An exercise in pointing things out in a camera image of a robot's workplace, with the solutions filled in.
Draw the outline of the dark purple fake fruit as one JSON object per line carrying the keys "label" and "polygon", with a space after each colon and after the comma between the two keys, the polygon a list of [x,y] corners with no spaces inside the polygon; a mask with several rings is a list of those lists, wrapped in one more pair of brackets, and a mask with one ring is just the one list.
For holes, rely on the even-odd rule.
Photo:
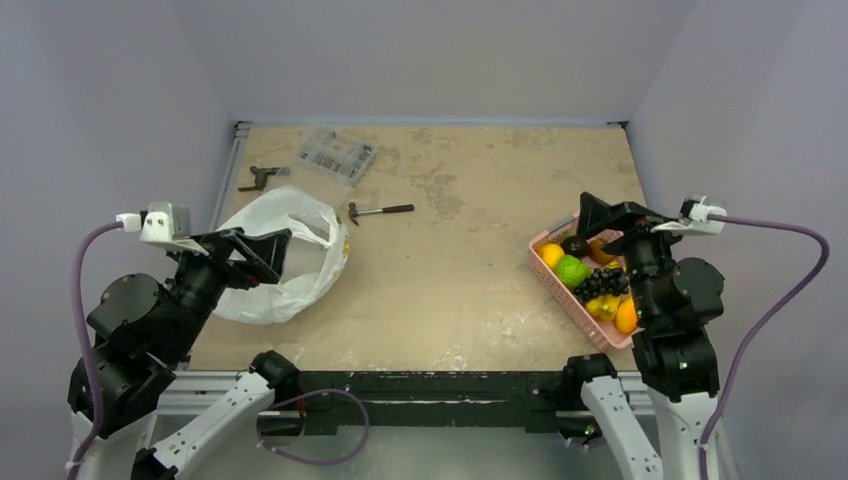
{"label": "dark purple fake fruit", "polygon": [[591,254],[589,242],[577,235],[564,237],[559,245],[566,255],[570,255],[578,259],[587,258]]}

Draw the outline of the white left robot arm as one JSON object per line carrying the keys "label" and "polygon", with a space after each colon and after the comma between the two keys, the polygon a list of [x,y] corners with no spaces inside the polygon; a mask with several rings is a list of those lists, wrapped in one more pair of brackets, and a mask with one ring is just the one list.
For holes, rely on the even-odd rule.
{"label": "white left robot arm", "polygon": [[249,235],[235,227],[158,243],[176,263],[159,282],[124,275],[83,311],[82,268],[91,244],[124,226],[115,221],[89,233],[72,261],[72,315],[81,358],[69,383],[74,421],[69,479],[174,479],[181,470],[159,447],[110,452],[124,431],[141,431],[176,378],[203,327],[228,289],[250,290],[281,279],[293,234],[284,228]]}

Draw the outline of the white plastic bag lemon print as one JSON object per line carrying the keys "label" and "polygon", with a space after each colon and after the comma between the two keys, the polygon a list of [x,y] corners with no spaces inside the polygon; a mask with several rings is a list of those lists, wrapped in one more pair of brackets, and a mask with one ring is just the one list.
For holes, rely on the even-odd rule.
{"label": "white plastic bag lemon print", "polygon": [[254,289],[226,290],[214,314],[248,325],[282,324],[320,300],[336,283],[350,253],[347,225],[328,204],[293,186],[269,190],[220,228],[256,236],[288,229],[281,279]]}

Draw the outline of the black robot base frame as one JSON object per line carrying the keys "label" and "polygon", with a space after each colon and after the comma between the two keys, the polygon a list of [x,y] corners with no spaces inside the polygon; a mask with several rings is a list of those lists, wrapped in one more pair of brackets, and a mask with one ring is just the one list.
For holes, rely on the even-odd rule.
{"label": "black robot base frame", "polygon": [[306,371],[260,416],[272,436],[342,426],[518,428],[590,443],[600,424],[563,371]]}

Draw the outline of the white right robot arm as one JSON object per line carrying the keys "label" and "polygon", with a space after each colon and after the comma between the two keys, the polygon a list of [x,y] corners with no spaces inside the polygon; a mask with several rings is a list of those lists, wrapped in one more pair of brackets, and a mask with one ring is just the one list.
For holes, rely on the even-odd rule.
{"label": "white right robot arm", "polygon": [[677,218],[631,201],[609,204],[589,192],[580,196],[579,235],[619,234],[605,249],[625,263],[637,314],[632,352],[653,405],[660,447],[652,447],[627,408],[606,355],[569,358],[557,389],[567,404],[589,410],[627,479],[721,475],[710,419],[720,382],[705,327],[724,312],[724,277],[701,258],[675,260],[671,248],[685,235],[721,233],[725,213],[705,196],[686,199]]}

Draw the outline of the black fake grapes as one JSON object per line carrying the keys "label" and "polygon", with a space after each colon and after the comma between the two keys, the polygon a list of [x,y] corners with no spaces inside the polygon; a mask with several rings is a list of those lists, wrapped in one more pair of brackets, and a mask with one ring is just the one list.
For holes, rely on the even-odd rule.
{"label": "black fake grapes", "polygon": [[629,283],[621,267],[595,269],[591,275],[573,290],[575,297],[583,304],[605,295],[626,295]]}

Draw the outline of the yellow fake lemon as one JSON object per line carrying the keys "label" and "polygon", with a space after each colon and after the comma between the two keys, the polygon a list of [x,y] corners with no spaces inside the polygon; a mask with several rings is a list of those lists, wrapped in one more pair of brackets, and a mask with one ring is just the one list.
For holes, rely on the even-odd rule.
{"label": "yellow fake lemon", "polygon": [[553,270],[559,261],[565,256],[565,251],[557,243],[545,243],[536,249],[536,253],[543,264]]}

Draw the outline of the green fake apple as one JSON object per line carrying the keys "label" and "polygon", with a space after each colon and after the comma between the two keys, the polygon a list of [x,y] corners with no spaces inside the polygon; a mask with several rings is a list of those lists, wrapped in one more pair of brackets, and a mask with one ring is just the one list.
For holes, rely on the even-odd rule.
{"label": "green fake apple", "polygon": [[581,259],[565,255],[553,267],[553,273],[567,289],[573,290],[586,280],[592,271]]}

